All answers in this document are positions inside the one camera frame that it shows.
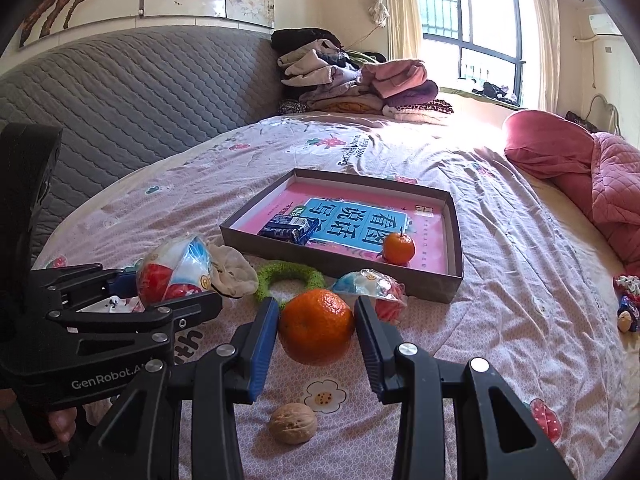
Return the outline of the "person's left hand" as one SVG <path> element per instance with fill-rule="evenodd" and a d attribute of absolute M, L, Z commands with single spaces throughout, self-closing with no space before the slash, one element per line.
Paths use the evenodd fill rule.
<path fill-rule="evenodd" d="M 37 443 L 32 437 L 21 434 L 8 419 L 9 408 L 16 403 L 16 395 L 11 389 L 1 390 L 1 431 L 9 442 L 21 451 L 54 453 L 61 451 L 70 442 L 76 430 L 76 408 L 52 412 L 48 415 L 49 426 L 54 437 L 46 443 Z"/>

